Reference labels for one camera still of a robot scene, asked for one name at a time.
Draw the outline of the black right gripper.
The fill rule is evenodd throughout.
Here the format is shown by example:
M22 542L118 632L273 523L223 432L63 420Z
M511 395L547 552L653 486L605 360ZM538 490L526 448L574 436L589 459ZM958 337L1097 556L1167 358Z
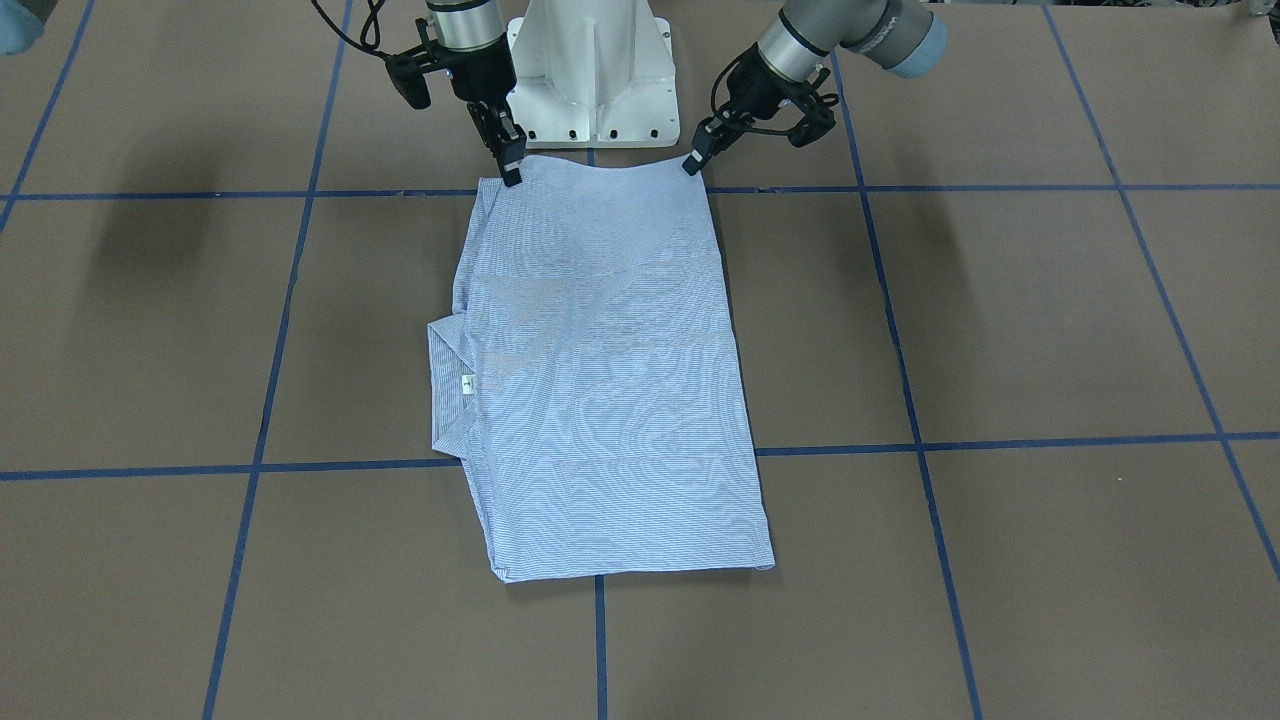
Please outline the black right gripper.
M454 95L466 102L477 132L500 136L495 150L500 179L506 187L520 184L527 136L508 102L517 81L509 45L449 49L448 55Z

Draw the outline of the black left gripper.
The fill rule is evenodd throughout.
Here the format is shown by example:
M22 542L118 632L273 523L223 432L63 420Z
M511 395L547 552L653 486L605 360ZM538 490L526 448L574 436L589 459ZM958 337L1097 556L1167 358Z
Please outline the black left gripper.
M682 161L687 176L698 176L721 152L721 136L746 133L788 136L791 129L758 128L780 109L795 101L805 88L803 82L781 76L765 61L758 45L740 54L716 81L728 91L726 102L716 102L716 122L700 123L692 133L689 155Z

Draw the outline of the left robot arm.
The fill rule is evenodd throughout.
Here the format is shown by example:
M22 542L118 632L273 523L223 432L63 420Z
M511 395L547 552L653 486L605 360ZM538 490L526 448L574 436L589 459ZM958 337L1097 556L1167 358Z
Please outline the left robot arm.
M801 149L835 127L837 94L822 92L837 47L905 79L937 65L945 22L920 1L787 1L749 49L717 76L710 114L696 127L682 168L696 176L745 135Z

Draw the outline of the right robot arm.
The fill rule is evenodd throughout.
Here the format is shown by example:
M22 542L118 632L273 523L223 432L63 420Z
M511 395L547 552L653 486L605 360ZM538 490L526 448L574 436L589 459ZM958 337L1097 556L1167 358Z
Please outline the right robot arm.
M451 86L471 115L507 187L522 181L529 137L515 119L509 95L517 85L507 24L497 1L429 1Z

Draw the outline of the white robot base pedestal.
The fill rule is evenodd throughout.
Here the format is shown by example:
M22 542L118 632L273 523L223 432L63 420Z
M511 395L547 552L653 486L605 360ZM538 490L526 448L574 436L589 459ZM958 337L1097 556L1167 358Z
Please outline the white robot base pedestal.
M529 150L677 143L672 28L648 1L531 1L506 29Z

